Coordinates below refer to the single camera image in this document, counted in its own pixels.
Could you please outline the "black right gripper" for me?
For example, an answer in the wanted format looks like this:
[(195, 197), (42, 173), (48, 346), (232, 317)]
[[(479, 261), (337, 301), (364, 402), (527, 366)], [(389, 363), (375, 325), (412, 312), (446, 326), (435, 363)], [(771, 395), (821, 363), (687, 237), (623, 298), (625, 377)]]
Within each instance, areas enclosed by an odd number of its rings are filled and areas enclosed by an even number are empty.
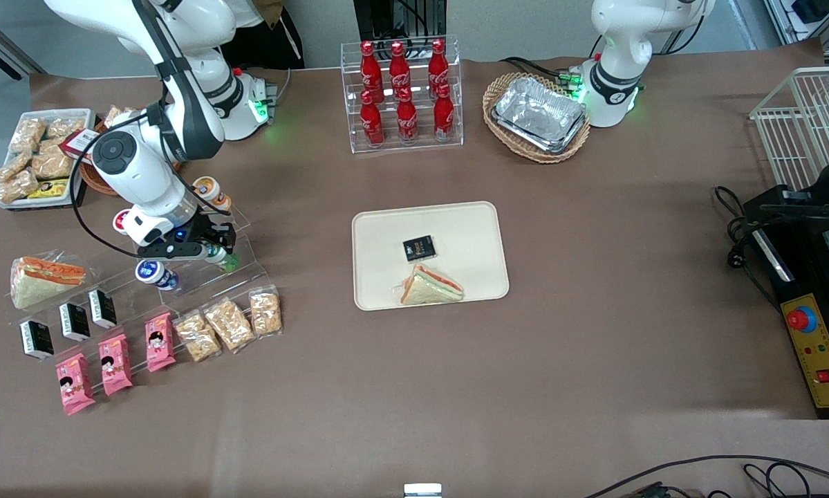
[(194, 214), (187, 222), (187, 242), (211, 244), (206, 261), (223, 261), (225, 251), (234, 252), (235, 241), (236, 231), (227, 221), (219, 223), (205, 214)]

